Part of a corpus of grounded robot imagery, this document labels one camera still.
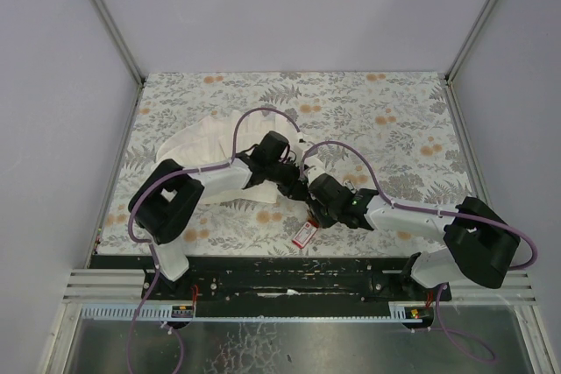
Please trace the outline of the red white staples box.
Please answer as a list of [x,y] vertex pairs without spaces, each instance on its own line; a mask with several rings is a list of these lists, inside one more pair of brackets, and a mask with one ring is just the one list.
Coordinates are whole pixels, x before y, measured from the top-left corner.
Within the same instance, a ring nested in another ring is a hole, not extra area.
[[292,238],[292,243],[303,249],[313,238],[318,227],[311,221],[305,222]]

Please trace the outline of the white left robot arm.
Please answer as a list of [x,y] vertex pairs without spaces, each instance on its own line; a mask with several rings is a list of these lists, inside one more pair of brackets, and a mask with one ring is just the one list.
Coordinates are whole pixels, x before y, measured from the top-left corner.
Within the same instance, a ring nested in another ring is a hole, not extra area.
[[308,197],[295,159],[295,148],[280,133],[268,132],[260,143],[235,151],[230,159],[202,168],[187,168],[173,159],[157,165],[133,195],[127,230],[134,243],[146,243],[155,270],[176,281],[189,269],[188,258],[175,242],[186,229],[199,201],[233,190],[246,190],[265,181],[296,201]]

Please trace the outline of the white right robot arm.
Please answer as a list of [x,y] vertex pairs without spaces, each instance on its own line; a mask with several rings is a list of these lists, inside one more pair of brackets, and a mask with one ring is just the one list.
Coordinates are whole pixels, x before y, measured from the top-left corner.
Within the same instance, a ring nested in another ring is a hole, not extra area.
[[440,243],[443,248],[412,258],[406,273],[432,288],[468,279],[498,289],[510,268],[520,238],[482,201],[467,197],[456,207],[385,201],[373,189],[352,191],[322,173],[308,183],[309,210],[318,224],[350,229],[405,232]]

